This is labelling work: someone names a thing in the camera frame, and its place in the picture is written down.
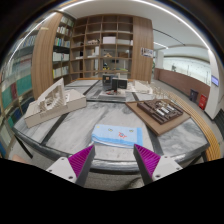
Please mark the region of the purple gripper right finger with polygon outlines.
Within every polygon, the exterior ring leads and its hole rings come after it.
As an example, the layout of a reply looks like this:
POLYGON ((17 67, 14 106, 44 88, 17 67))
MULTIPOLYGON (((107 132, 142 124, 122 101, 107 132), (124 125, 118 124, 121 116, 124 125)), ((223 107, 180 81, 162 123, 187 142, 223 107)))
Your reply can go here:
POLYGON ((145 185, 182 169, 171 157, 160 156, 137 144, 134 145, 133 154, 145 185))

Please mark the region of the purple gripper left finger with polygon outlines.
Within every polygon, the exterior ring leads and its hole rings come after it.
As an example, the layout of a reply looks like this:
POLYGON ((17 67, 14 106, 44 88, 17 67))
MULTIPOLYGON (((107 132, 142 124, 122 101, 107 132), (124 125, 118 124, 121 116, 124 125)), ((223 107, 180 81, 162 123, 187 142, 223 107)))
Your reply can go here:
POLYGON ((47 171, 83 187, 95 156, 93 145, 71 155, 60 157, 47 171))

